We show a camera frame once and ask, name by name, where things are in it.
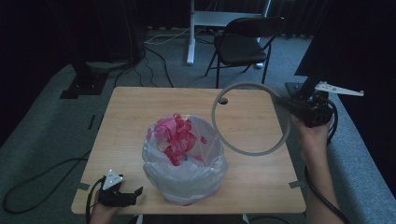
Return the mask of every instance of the chair leg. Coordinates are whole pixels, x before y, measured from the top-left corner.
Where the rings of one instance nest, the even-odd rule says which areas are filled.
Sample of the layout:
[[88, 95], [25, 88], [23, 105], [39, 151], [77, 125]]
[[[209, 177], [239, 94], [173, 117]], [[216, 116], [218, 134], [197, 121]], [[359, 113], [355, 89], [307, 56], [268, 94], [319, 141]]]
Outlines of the chair leg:
[[218, 56], [218, 67], [216, 68], [216, 89], [219, 88], [220, 79], [220, 57]]
[[243, 71], [243, 73], [246, 73], [246, 71], [249, 69], [251, 65], [249, 65], [247, 68], [245, 68], [245, 70]]
[[262, 84], [264, 84], [265, 77], [267, 76], [268, 63], [271, 57], [271, 45], [268, 47], [267, 58], [265, 59], [264, 72], [262, 73]]
[[267, 76], [268, 58], [265, 61], [264, 72], [262, 73], [262, 84], [264, 84], [265, 77]]
[[209, 72], [210, 67], [212, 66], [212, 63], [213, 63], [213, 61], [215, 60], [215, 57], [216, 57], [216, 52], [213, 54], [212, 60], [210, 60], [209, 66], [208, 66], [207, 69], [206, 69], [205, 77], [207, 76], [207, 73]]

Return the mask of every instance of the white bracket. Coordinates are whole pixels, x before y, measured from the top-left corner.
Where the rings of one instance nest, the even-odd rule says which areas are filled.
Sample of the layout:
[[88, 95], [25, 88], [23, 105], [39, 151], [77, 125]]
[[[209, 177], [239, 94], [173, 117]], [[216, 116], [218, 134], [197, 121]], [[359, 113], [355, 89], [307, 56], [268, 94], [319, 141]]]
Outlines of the white bracket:
[[329, 84], [327, 84], [327, 82], [319, 83], [315, 87], [315, 90], [333, 92], [333, 93], [344, 94], [344, 95], [354, 95], [354, 96], [363, 96], [364, 95], [364, 91], [350, 91], [350, 90], [347, 90], [344, 88], [329, 85]]
[[103, 190], [109, 189], [122, 181], [122, 176], [117, 175], [113, 170], [109, 170], [106, 176]]

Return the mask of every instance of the gray carpet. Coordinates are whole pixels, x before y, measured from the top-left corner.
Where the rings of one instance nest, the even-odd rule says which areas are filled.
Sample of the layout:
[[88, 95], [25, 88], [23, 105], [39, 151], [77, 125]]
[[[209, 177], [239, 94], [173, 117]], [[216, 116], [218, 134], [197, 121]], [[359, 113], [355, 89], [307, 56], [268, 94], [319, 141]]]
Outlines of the gray carpet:
[[[155, 31], [149, 35], [180, 33], [179, 30]], [[210, 35], [198, 35], [200, 39], [212, 41]], [[166, 38], [155, 40], [161, 43]], [[214, 88], [215, 71], [204, 77], [206, 67], [213, 53], [213, 46], [196, 43], [195, 60], [192, 66], [186, 64], [187, 38], [177, 38], [164, 44], [146, 45], [161, 54], [167, 64], [169, 78], [174, 87]], [[286, 93], [285, 82], [304, 82], [303, 77], [295, 77], [294, 72], [302, 59], [310, 39], [280, 37], [275, 40], [273, 54], [265, 84]], [[239, 81], [260, 82], [262, 70], [250, 68], [241, 74], [241, 68], [230, 68], [222, 72], [220, 87], [224, 88]], [[0, 150], [0, 195], [16, 184], [37, 175], [52, 165], [70, 158], [80, 157], [92, 148], [106, 112], [106, 106], [115, 85], [171, 87], [164, 70], [163, 61], [147, 50], [146, 58], [135, 68], [119, 76], [121, 70], [110, 73], [101, 95], [81, 95], [75, 100], [60, 100], [62, 91], [67, 90], [75, 76], [70, 65], [53, 76], [41, 92], [28, 114]], [[332, 144], [329, 157], [334, 185], [342, 210], [351, 223], [394, 223], [396, 202], [382, 176], [377, 171], [353, 122], [340, 103], [331, 94], [340, 113], [340, 123]], [[281, 126], [288, 118], [287, 113], [276, 108]], [[91, 124], [92, 116], [96, 119]], [[298, 134], [293, 128], [287, 141], [294, 168], [300, 180], [304, 180], [304, 163], [300, 158]], [[23, 210], [40, 202], [73, 166], [67, 163], [49, 172], [34, 183], [20, 188], [10, 195], [9, 208]], [[0, 223], [84, 223], [84, 216], [71, 212], [76, 185], [81, 178], [85, 162], [81, 162], [71, 175], [46, 201], [36, 209], [11, 215], [0, 212]], [[304, 223], [302, 214], [270, 214], [281, 217], [289, 223]], [[113, 223], [128, 223], [130, 217], [118, 216]], [[252, 223], [283, 223], [267, 218]]]

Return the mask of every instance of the plastic bag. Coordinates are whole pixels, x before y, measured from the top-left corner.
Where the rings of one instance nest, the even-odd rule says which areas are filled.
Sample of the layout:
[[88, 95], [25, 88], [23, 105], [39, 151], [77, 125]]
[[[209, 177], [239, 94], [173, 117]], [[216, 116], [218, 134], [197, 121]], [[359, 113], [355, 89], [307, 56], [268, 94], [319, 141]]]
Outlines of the plastic bag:
[[[143, 169], [166, 201], [189, 205], [216, 194], [224, 182], [228, 162], [211, 124], [197, 115], [186, 116], [183, 124], [180, 118], [175, 114], [148, 128]], [[186, 132], [177, 134], [177, 130]], [[166, 154], [169, 148], [173, 148], [174, 155]]]

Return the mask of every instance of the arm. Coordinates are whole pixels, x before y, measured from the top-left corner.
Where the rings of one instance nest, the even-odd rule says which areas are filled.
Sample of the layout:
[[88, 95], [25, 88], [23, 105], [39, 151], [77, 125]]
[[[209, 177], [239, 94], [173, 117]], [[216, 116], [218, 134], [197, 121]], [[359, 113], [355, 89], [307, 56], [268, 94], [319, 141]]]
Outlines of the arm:
[[[294, 116], [291, 119], [300, 132], [300, 142], [303, 148], [302, 157], [306, 162], [312, 183], [320, 194], [339, 208], [327, 161], [327, 137], [331, 123], [307, 128], [302, 121]], [[343, 223], [310, 188], [308, 188], [306, 219], [307, 223]]]

